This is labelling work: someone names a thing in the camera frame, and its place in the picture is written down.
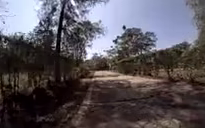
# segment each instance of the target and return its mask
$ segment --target ground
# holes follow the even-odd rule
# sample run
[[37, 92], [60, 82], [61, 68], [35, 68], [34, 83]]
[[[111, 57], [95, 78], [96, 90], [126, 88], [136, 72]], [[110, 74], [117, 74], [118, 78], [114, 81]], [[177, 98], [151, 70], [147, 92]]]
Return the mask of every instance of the ground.
[[78, 128], [205, 128], [205, 87], [98, 71]]

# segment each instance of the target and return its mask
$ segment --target bright sky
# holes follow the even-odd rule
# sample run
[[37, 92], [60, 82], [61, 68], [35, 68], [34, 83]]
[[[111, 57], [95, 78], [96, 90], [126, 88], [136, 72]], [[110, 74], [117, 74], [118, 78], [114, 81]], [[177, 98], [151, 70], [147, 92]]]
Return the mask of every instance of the bright sky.
[[[139, 27], [144, 31], [155, 32], [157, 48], [170, 47], [183, 41], [192, 42], [197, 31], [193, 14], [185, 4], [186, 0], [110, 0], [106, 5], [96, 6], [89, 18], [102, 20], [107, 32], [93, 42], [88, 49], [92, 53], [102, 53], [113, 44], [112, 40], [122, 33], [122, 26]], [[8, 0], [11, 17], [0, 28], [10, 32], [28, 32], [37, 24], [36, 0]]]

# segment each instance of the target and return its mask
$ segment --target tree trunk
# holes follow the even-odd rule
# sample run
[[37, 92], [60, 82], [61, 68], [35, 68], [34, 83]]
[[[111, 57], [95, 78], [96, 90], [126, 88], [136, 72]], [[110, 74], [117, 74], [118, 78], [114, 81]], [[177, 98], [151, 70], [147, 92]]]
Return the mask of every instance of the tree trunk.
[[41, 72], [38, 74], [38, 78], [39, 78], [38, 85], [40, 86], [41, 85], [41, 80], [42, 80], [42, 73]]
[[31, 78], [31, 73], [27, 73], [27, 81], [28, 81], [28, 87], [32, 87], [32, 78]]
[[155, 66], [155, 76], [158, 77], [159, 76], [159, 67]]
[[144, 65], [143, 65], [143, 56], [142, 56], [142, 50], [140, 50], [140, 55], [141, 55], [141, 58], [140, 58], [140, 75], [144, 75]]
[[59, 16], [58, 30], [57, 30], [55, 73], [54, 73], [56, 83], [61, 82], [60, 52], [61, 52], [61, 36], [62, 36], [65, 5], [66, 5], [66, 0], [62, 3], [62, 8]]
[[194, 83], [195, 82], [195, 79], [194, 79], [194, 76], [193, 76], [193, 69], [189, 69], [189, 80], [190, 82]]
[[2, 95], [2, 110], [1, 110], [1, 121], [0, 121], [0, 128], [4, 128], [5, 120], [5, 91], [4, 91], [4, 81], [3, 81], [3, 75], [0, 73], [0, 90]]
[[9, 82], [9, 85], [12, 85], [12, 83], [11, 83], [11, 73], [10, 72], [9, 72], [8, 82]]
[[13, 94], [16, 95], [16, 73], [13, 73]]
[[166, 72], [167, 72], [168, 79], [169, 79], [169, 80], [172, 80], [172, 77], [171, 77], [171, 75], [170, 75], [170, 69], [167, 68], [167, 69], [166, 69]]
[[19, 91], [19, 85], [20, 85], [20, 73], [18, 72], [17, 73], [17, 84], [16, 84], [17, 86], [17, 90], [16, 91]]

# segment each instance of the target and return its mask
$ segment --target leafy tree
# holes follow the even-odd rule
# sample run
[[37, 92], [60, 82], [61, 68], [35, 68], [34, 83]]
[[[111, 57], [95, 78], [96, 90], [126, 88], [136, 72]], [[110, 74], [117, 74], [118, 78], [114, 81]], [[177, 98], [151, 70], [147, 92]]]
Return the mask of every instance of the leafy tree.
[[146, 58], [145, 53], [150, 52], [155, 47], [157, 40], [156, 36], [152, 32], [142, 32], [140, 28], [126, 28], [123, 26], [124, 33], [113, 41], [114, 48], [109, 50], [109, 55], [116, 56], [119, 63], [126, 62], [121, 61], [127, 58], [134, 58], [134, 62], [140, 65], [139, 71], [141, 74], [144, 72]]
[[107, 0], [58, 0], [54, 2], [50, 2], [48, 0], [41, 1], [43, 2], [42, 10], [45, 10], [49, 7], [51, 9], [49, 12], [53, 12], [53, 16], [51, 17], [55, 20], [54, 23], [57, 24], [55, 27], [57, 32], [55, 43], [54, 74], [55, 80], [59, 83], [61, 81], [60, 56], [62, 46], [64, 46], [63, 48], [65, 48], [65, 50], [68, 49], [68, 51], [70, 49], [74, 49], [73, 47], [70, 48], [70, 46], [74, 46], [78, 47], [80, 52], [85, 52], [83, 49], [87, 45], [88, 41], [94, 38], [98, 33], [101, 33], [100, 26], [98, 27], [98, 25], [84, 20], [85, 14], [97, 3], [107, 2]]
[[109, 70], [108, 59], [95, 53], [91, 58], [93, 70]]
[[200, 56], [201, 51], [199, 51], [198, 47], [191, 47], [187, 49], [181, 57], [182, 67], [186, 71], [188, 79], [191, 82], [195, 81], [195, 71], [201, 69], [203, 66], [203, 60]]
[[169, 79], [173, 79], [174, 69], [182, 67], [182, 55], [188, 50], [190, 44], [188, 42], [182, 42], [174, 45], [171, 48], [158, 50], [156, 52], [156, 64], [160, 65], [167, 73]]

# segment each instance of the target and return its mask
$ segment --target dirt road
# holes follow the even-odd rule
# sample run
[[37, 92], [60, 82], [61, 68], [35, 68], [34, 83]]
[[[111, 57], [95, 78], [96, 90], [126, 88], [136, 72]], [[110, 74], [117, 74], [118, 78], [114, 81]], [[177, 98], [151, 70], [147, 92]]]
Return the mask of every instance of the dirt road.
[[95, 73], [78, 128], [205, 128], [205, 87]]

